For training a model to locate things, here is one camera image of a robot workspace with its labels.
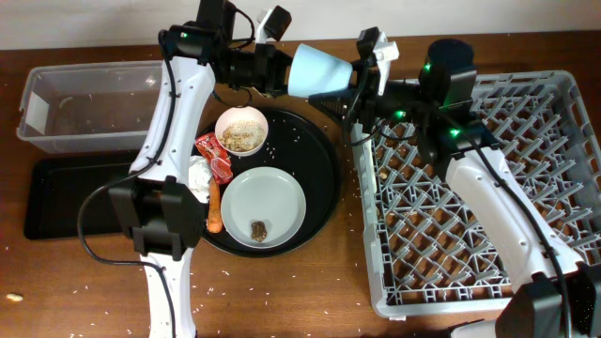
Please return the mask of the light blue plastic cup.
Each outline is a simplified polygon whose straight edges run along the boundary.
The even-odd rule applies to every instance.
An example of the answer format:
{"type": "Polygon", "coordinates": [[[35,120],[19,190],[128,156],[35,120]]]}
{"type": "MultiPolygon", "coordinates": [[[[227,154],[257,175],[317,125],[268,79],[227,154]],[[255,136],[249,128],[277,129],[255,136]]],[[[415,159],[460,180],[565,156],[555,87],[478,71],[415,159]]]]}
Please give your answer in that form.
{"type": "Polygon", "coordinates": [[[287,94],[307,99],[316,94],[345,90],[352,72],[352,65],[347,61],[301,44],[293,57],[287,94]]]}

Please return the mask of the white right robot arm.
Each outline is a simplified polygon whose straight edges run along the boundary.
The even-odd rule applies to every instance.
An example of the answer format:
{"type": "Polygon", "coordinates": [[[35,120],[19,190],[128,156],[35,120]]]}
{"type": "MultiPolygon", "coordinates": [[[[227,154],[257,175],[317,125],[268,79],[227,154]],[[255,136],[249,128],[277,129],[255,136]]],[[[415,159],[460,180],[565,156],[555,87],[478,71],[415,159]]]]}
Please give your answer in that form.
{"type": "Polygon", "coordinates": [[[585,264],[552,230],[510,172],[499,142],[470,109],[473,50],[452,38],[433,42],[416,84],[395,83],[395,43],[361,38],[346,62],[307,46],[297,50],[289,92],[322,112],[340,105],[345,126],[376,131],[410,122],[422,159],[474,214],[501,257],[513,297],[491,321],[465,323],[452,337],[596,337],[600,269],[585,264]]]}

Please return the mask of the rice and food waste pile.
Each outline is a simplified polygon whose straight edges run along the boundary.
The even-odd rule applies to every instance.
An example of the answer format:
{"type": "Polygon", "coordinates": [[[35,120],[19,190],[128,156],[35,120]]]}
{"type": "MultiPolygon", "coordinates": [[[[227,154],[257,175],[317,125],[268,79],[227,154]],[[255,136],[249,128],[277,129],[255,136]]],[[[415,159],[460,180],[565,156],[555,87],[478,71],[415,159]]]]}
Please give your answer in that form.
{"type": "Polygon", "coordinates": [[[248,152],[260,146],[265,138],[266,133],[259,122],[239,120],[230,123],[218,140],[228,150],[248,152]]]}

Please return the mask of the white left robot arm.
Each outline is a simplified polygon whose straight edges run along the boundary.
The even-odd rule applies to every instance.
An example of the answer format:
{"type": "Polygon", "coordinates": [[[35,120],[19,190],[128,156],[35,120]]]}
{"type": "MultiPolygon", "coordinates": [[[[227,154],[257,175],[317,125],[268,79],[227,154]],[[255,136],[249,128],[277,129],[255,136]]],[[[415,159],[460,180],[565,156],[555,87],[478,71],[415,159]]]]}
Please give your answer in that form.
{"type": "Polygon", "coordinates": [[[158,35],[162,84],[149,130],[126,178],[108,190],[125,237],[146,274],[152,337],[194,337],[190,265],[205,210],[188,187],[189,160],[215,85],[283,95],[291,57],[272,42],[291,23],[280,6],[259,20],[248,52],[231,45],[239,10],[228,1],[201,2],[196,18],[158,35]]]}

